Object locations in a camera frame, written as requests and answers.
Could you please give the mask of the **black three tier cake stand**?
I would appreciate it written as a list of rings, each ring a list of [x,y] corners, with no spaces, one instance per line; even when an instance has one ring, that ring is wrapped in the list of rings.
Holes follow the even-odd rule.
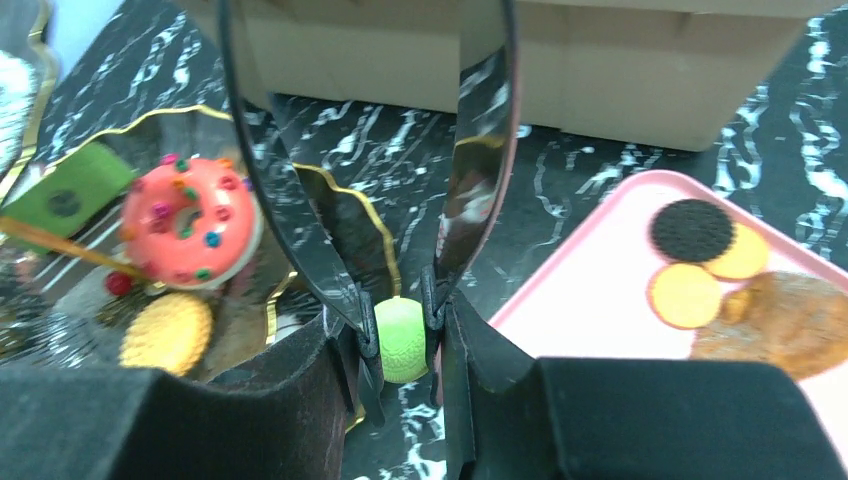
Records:
[[[1,210],[1,363],[149,367],[197,382],[277,346],[300,287],[333,301],[401,289],[393,238],[361,193],[246,122],[203,107],[94,136]]]

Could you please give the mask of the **green layered cake slice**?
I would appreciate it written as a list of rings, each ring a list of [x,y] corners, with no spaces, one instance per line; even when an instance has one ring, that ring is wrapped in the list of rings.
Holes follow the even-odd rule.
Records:
[[[136,172],[111,148],[89,143],[59,162],[1,215],[68,238],[118,199]]]

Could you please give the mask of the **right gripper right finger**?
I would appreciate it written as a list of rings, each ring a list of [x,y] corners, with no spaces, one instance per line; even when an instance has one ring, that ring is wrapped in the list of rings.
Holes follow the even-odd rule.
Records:
[[[429,291],[451,479],[843,479],[800,389],[756,363],[534,359]]]

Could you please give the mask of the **green macaron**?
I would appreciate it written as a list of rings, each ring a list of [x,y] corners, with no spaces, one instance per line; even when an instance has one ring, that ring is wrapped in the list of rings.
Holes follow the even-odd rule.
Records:
[[[384,380],[413,382],[428,372],[425,324],[420,302],[393,297],[374,307]]]

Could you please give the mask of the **red strawberry tart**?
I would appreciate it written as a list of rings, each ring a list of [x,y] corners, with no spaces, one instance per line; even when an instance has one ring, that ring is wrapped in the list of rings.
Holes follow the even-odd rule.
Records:
[[[168,154],[137,178],[120,218],[123,253],[147,278],[179,290],[211,290],[255,253],[264,220],[234,160]]]

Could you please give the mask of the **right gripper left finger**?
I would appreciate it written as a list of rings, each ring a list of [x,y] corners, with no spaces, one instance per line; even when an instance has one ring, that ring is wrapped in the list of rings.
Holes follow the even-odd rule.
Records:
[[[5,479],[336,479],[359,349],[318,316],[204,384],[157,369],[5,368]]]

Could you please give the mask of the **pink serving tray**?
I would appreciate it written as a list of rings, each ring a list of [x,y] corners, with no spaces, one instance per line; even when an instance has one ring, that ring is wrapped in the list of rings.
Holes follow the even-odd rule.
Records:
[[[844,288],[847,274],[683,174],[656,170],[624,181],[494,316],[493,326],[533,356],[670,359],[695,345],[691,330],[653,311],[650,280],[667,262],[649,244],[649,222],[676,200],[723,209],[762,236],[767,267]]]

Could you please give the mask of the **metal tongs black handle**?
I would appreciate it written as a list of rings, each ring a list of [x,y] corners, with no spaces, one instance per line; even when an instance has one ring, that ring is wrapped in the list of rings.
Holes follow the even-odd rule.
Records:
[[[219,48],[236,136],[261,213],[300,281],[321,303],[326,336],[338,353],[337,374],[349,407],[375,426],[385,415],[385,380],[394,374],[386,320],[370,293],[350,274],[351,255],[339,248],[356,240],[358,227],[379,229],[370,201],[339,187],[325,170],[290,154],[276,133],[262,157],[254,154],[245,117],[240,65],[253,57],[237,51],[244,13],[236,1],[217,5]],[[460,97],[452,170],[431,264],[434,279],[402,325],[411,345],[404,363],[411,377],[431,367],[440,334],[439,313],[482,250],[502,207],[513,168],[518,127],[517,22],[510,1],[460,5]]]

